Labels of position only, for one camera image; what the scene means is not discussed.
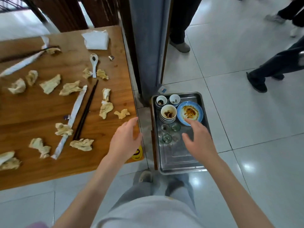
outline black shoe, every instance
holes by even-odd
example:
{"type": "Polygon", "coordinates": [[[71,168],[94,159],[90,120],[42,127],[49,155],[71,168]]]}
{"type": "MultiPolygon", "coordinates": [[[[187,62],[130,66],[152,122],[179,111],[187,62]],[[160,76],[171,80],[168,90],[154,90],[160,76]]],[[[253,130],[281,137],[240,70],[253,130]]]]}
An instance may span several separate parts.
{"type": "Polygon", "coordinates": [[[266,93],[267,92],[267,87],[266,87],[265,83],[264,84],[256,84],[256,82],[254,81],[254,78],[250,76],[250,73],[246,72],[246,74],[247,74],[248,81],[250,82],[250,84],[252,85],[252,87],[256,91],[258,91],[260,93],[266,93]]]}
{"type": "Polygon", "coordinates": [[[284,74],[276,74],[271,76],[273,79],[277,80],[277,81],[282,81],[284,79],[284,74]]]}

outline tile floor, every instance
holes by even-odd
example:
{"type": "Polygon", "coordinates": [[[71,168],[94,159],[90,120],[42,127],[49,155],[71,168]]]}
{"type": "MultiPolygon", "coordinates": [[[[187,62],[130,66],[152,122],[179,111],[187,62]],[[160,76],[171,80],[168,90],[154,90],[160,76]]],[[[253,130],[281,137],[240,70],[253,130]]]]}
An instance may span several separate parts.
{"type": "MultiPolygon", "coordinates": [[[[268,92],[252,89],[245,72],[257,68],[293,44],[290,22],[275,25],[263,20],[287,6],[289,0],[202,0],[181,54],[168,45],[164,84],[168,93],[202,94],[210,130],[219,155],[230,166],[275,227],[304,224],[304,71],[281,81],[266,80],[268,92]]],[[[31,12],[0,14],[0,40],[53,33],[31,12]]],[[[138,89],[130,56],[127,60],[134,90],[138,89]]],[[[138,171],[153,168],[149,108],[136,99],[146,159],[124,165],[101,204],[96,219],[106,214],[138,178],[138,171]]],[[[1,227],[24,227],[42,220],[48,225],[63,213],[84,187],[92,172],[0,191],[1,227]]],[[[166,188],[163,176],[157,194],[166,188]]],[[[208,172],[190,174],[196,208],[205,227],[237,227],[208,172]]]]}

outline metal tray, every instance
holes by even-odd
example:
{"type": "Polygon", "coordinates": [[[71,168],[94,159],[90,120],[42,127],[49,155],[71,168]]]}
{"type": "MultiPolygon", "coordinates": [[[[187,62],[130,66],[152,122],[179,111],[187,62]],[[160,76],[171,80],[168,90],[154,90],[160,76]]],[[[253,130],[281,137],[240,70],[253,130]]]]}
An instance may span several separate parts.
{"type": "MultiPolygon", "coordinates": [[[[207,115],[203,103],[202,95],[199,92],[189,92],[189,93],[176,93],[180,96],[181,102],[184,101],[193,101],[196,102],[201,106],[204,112],[204,117],[202,120],[202,124],[208,129],[210,132],[207,115]]],[[[168,99],[172,94],[164,94],[168,99]]],[[[160,173],[164,175],[169,174],[181,174],[187,172],[199,172],[199,171],[206,171],[206,168],[201,165],[192,155],[188,152],[185,147],[185,144],[182,140],[182,133],[187,133],[190,139],[193,140],[193,130],[191,127],[185,126],[176,117],[176,120],[173,123],[177,123],[181,126],[179,132],[174,132],[172,129],[168,131],[168,133],[172,135],[179,134],[180,139],[179,141],[173,141],[169,144],[164,143],[162,140],[162,135],[164,132],[162,131],[162,125],[164,124],[160,118],[159,114],[161,109],[155,106],[156,98],[159,95],[154,95],[151,98],[151,105],[152,105],[152,114],[153,114],[153,127],[154,127],[154,135],[155,135],[155,142],[156,142],[156,156],[157,156],[157,165],[158,170],[160,173]]]]}

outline tray rim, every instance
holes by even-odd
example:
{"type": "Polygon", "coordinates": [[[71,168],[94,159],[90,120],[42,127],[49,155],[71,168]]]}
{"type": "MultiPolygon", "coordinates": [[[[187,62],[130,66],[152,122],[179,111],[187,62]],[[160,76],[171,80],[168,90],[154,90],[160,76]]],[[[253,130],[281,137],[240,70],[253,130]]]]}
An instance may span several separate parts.
{"type": "MultiPolygon", "coordinates": [[[[155,141],[156,141],[156,145],[157,147],[159,146],[159,141],[158,141],[158,133],[155,131],[156,129],[156,120],[155,120],[155,113],[154,113],[154,102],[153,102],[153,99],[157,96],[170,96],[172,94],[177,94],[177,95],[184,95],[184,94],[198,94],[201,98],[201,101],[202,101],[202,110],[204,112],[204,118],[207,122],[207,126],[206,128],[208,129],[210,135],[211,135],[211,131],[210,131],[210,128],[209,128],[209,123],[208,123],[208,119],[207,119],[207,114],[206,114],[206,110],[205,110],[205,105],[204,105],[204,101],[203,101],[203,96],[201,95],[200,92],[197,92],[197,91],[193,91],[193,92],[184,92],[184,93],[170,93],[170,94],[159,94],[159,95],[153,95],[151,97],[151,107],[152,107],[152,114],[153,114],[153,129],[154,129],[154,138],[155,138],[155,141]]],[[[161,169],[161,163],[160,163],[160,157],[159,157],[159,151],[158,151],[158,148],[156,147],[156,159],[157,159],[157,165],[158,165],[158,171],[163,174],[163,175],[171,175],[171,174],[181,174],[181,173],[187,173],[187,172],[202,172],[202,171],[207,171],[207,169],[205,167],[201,168],[201,169],[193,169],[193,170],[188,170],[188,171],[175,171],[175,172],[163,172],[162,169],[161,169]]]]}

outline chopsticks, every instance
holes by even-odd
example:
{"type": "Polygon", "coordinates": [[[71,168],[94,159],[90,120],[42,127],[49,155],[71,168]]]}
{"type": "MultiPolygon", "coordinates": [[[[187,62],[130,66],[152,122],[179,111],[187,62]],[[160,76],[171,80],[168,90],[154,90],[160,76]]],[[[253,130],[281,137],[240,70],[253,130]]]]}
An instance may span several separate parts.
{"type": "Polygon", "coordinates": [[[87,114],[89,112],[89,108],[90,108],[90,105],[91,105],[91,102],[92,102],[92,99],[93,99],[93,96],[94,96],[94,93],[95,93],[98,81],[99,80],[97,80],[96,83],[95,83],[95,85],[93,86],[92,92],[91,92],[91,94],[89,96],[89,100],[88,100],[88,102],[87,102],[87,104],[85,106],[85,110],[82,113],[80,122],[79,122],[79,124],[77,126],[77,129],[76,129],[76,132],[74,134],[73,140],[79,140],[80,139],[81,130],[82,130],[82,127],[83,127],[83,125],[85,123],[85,119],[87,117],[87,114]]]}
{"type": "Polygon", "coordinates": [[[22,53],[22,54],[17,54],[17,55],[12,55],[12,56],[9,56],[9,57],[1,58],[0,59],[0,63],[2,63],[2,62],[9,62],[9,61],[13,61],[13,60],[29,57],[29,56],[32,56],[32,55],[34,55],[36,53],[39,53],[41,51],[44,51],[44,50],[47,50],[47,49],[50,49],[50,48],[59,48],[59,46],[58,45],[49,46],[48,48],[45,48],[45,49],[35,50],[35,51],[32,51],[32,52],[28,52],[28,53],[22,53]]]}

